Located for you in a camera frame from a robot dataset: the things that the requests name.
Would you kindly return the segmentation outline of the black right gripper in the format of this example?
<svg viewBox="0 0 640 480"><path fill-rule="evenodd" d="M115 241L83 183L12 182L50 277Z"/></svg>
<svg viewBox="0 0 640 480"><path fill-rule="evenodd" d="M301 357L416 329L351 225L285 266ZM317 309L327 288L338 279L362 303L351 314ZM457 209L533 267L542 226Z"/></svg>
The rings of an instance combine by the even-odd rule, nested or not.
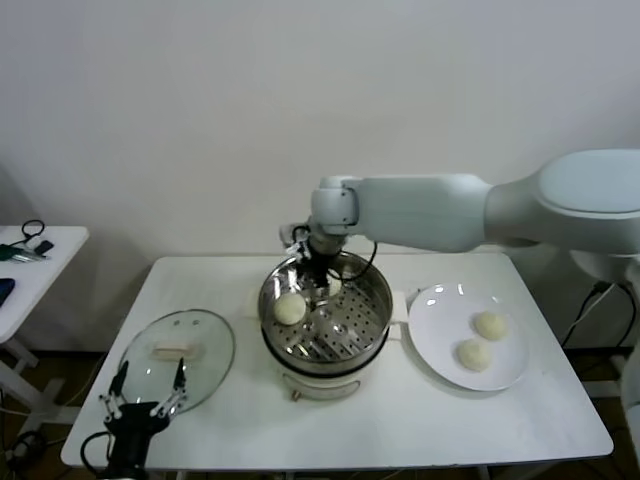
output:
<svg viewBox="0 0 640 480"><path fill-rule="evenodd" d="M333 260L334 256L303 248L298 259L298 270L295 271L294 291L304 293L313 288L313 280L326 280L325 293L333 296L334 278L328 273Z"/></svg>

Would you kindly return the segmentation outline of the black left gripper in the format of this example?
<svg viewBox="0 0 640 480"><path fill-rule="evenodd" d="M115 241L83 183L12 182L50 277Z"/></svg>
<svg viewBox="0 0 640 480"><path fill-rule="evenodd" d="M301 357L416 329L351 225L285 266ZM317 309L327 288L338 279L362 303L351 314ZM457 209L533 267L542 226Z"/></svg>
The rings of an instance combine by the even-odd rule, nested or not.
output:
<svg viewBox="0 0 640 480"><path fill-rule="evenodd" d="M151 440L169 426L187 399L184 358L179 360L170 395L159 403L124 404L122 390L128 367L129 362L124 361L107 393L99 396L106 410L104 425L114 437L107 471L144 471Z"/></svg>

